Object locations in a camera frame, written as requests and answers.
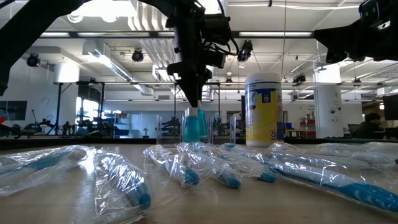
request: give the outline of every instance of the ceiling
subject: ceiling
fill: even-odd
[[[228,14],[231,16],[230,26],[232,30],[247,31],[313,31],[331,27],[347,26],[359,19],[358,9],[339,10],[285,10],[285,1],[273,0],[274,6],[248,7],[250,4],[267,4],[266,1],[229,0]],[[288,0],[288,6],[302,7],[336,7],[336,6],[357,6],[362,0]],[[0,10],[0,27],[3,26],[22,6],[23,1],[18,1]],[[131,31],[127,17],[120,17],[114,23],[104,22],[100,17],[85,17],[80,23],[69,22],[66,16],[58,18],[48,31],[67,32],[106,32],[112,30]],[[75,56],[79,64],[84,65],[81,76],[95,77],[106,82],[120,82],[110,69],[104,65],[88,60],[83,55],[83,43],[85,39],[39,39],[34,46],[60,47],[64,51]],[[154,82],[152,76],[153,61],[147,54],[147,49],[141,45],[139,39],[98,39],[100,44],[106,44],[111,49],[111,56],[121,64],[136,80],[142,82]],[[237,39],[238,46],[241,46],[244,39]],[[226,73],[232,73],[234,82],[243,82],[245,77],[253,73],[275,72],[281,74],[282,81],[291,82],[293,77],[304,73],[308,82],[312,82],[313,62],[317,55],[325,55],[327,49],[324,46],[317,46],[314,39],[252,39],[254,53],[244,68],[239,68],[236,58],[229,56],[224,69],[214,70],[214,80],[225,81]],[[134,49],[141,48],[144,52],[144,61],[135,63],[131,56]],[[163,46],[159,46],[162,54],[165,55]],[[62,63],[59,57],[51,63]],[[396,62],[384,61],[373,62],[367,58],[365,62],[350,61],[340,62],[341,79],[343,82],[351,82],[355,77],[361,77],[363,82],[396,82],[398,73],[393,70],[373,73],[392,66]]]

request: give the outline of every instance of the chair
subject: chair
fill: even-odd
[[[351,137],[353,136],[354,132],[359,128],[359,124],[349,124],[348,129]]]

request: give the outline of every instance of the workbench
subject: workbench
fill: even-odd
[[[142,151],[149,145],[95,146],[128,157],[148,173],[159,172],[152,161],[144,165]],[[357,203],[283,180],[268,184],[247,179],[236,190],[208,179],[176,194],[177,199],[138,223],[395,223]],[[0,223],[92,223],[94,197],[94,168],[92,162],[82,161],[49,182],[0,198]]]

